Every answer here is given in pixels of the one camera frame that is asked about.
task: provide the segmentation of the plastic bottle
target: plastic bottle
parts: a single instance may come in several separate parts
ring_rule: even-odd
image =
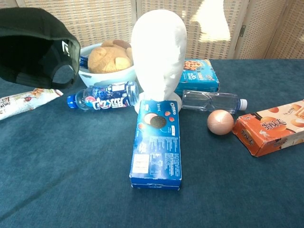
[[[182,108],[201,111],[222,109],[234,114],[237,110],[246,110],[247,100],[239,99],[235,94],[184,90]]]
[[[67,97],[70,108],[100,110],[134,106],[139,100],[138,85],[135,81],[114,83],[103,87],[90,86],[77,94]]]

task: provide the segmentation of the wicker panel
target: wicker panel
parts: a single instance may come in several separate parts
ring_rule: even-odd
[[[16,6],[17,4],[15,0],[0,0],[0,9]]]
[[[184,21],[187,33],[187,58],[225,59],[236,31],[242,0],[141,0],[138,17],[155,9],[177,13]],[[219,34],[210,34],[209,25]]]
[[[304,1],[294,0],[267,58],[304,58]]]
[[[246,30],[237,58],[264,58],[275,34],[278,20],[285,8],[285,0],[253,0],[246,16]]]
[[[61,20],[82,47],[106,39],[131,41],[131,0],[24,0],[26,7],[39,7]]]

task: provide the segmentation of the white snack bag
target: white snack bag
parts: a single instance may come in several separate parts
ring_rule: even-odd
[[[0,120],[33,110],[62,95],[57,89],[35,88],[31,92],[0,98]]]

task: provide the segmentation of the teal fabric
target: teal fabric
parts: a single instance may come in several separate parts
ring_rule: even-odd
[[[211,63],[220,92],[248,100],[234,118],[304,99],[304,60]],[[132,189],[137,114],[69,109],[84,87],[0,121],[1,228],[303,227],[304,143],[255,158],[232,133],[210,133],[208,113],[181,110],[181,189]],[[32,89],[0,81],[0,97]]]

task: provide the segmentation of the pink ball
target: pink ball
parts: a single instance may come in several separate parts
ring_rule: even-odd
[[[225,110],[216,110],[208,116],[207,126],[212,133],[223,135],[232,130],[234,120],[229,112]]]

